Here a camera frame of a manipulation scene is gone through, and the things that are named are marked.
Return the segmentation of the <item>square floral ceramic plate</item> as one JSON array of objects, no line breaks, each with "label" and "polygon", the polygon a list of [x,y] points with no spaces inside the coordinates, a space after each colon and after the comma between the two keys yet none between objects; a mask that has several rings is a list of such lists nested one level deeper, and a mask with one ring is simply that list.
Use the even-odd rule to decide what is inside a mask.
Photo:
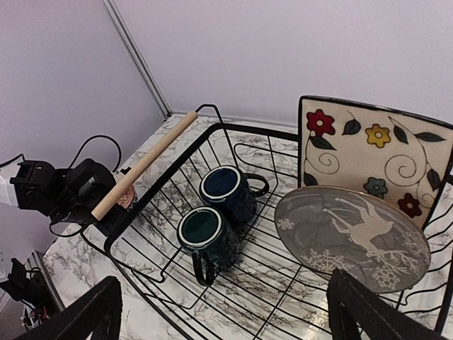
[{"label": "square floral ceramic plate", "polygon": [[452,170],[452,124],[322,96],[298,105],[298,185],[381,198],[425,229]]}]

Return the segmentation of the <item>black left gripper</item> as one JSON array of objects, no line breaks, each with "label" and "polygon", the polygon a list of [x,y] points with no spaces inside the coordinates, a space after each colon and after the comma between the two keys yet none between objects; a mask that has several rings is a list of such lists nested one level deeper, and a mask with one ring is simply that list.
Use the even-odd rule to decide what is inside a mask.
[{"label": "black left gripper", "polygon": [[83,160],[73,169],[57,169],[52,182],[55,206],[49,214],[50,224],[91,221],[91,211],[115,184],[113,174],[92,159]]}]

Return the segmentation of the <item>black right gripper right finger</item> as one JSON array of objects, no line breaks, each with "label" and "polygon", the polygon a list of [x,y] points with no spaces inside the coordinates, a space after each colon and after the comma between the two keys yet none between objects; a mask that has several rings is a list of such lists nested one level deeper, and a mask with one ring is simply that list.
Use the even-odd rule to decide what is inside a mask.
[{"label": "black right gripper right finger", "polygon": [[370,339],[444,338],[386,304],[344,270],[333,271],[326,296],[334,340],[360,339],[360,329]]}]

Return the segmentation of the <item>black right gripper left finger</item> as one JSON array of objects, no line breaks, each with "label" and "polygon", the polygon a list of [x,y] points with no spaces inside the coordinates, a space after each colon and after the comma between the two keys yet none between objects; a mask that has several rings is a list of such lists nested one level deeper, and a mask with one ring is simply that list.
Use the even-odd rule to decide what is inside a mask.
[{"label": "black right gripper left finger", "polygon": [[118,339],[122,293],[119,280],[107,276],[61,313],[18,339]]}]

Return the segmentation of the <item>grey reindeer round plate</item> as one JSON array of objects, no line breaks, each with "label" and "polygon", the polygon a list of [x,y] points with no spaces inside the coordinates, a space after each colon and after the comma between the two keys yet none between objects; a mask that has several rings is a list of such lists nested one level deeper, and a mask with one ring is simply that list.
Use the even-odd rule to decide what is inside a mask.
[{"label": "grey reindeer round plate", "polygon": [[380,198],[333,186],[287,193],[275,228],[303,267],[323,278],[348,272],[374,293],[412,288],[428,272],[428,241],[402,212]]}]

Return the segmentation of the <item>dark blue ceramic mug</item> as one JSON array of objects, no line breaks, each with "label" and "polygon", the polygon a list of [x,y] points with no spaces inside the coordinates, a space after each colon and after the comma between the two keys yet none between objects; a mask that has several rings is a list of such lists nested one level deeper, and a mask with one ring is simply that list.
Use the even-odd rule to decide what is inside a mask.
[{"label": "dark blue ceramic mug", "polygon": [[218,166],[201,180],[202,201],[220,210],[233,225],[246,225],[258,209],[257,198],[270,190],[264,176],[244,173],[235,166]]}]

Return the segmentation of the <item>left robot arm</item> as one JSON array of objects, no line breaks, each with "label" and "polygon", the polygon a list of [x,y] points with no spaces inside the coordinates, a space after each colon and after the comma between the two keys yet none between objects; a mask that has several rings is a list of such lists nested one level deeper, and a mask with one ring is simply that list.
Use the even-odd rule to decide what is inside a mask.
[{"label": "left robot arm", "polygon": [[73,169],[56,169],[19,154],[1,164],[1,202],[38,211],[51,225],[92,221],[91,211],[115,184],[112,173],[92,159]]}]

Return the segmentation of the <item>dark green ceramic mug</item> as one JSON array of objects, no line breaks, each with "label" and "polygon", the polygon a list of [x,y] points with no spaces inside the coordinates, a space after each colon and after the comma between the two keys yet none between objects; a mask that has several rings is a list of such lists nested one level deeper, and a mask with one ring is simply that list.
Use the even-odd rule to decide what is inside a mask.
[{"label": "dark green ceramic mug", "polygon": [[211,286],[218,273],[238,261],[239,235],[216,208],[200,206],[187,212],[178,224],[177,239],[202,286]]}]

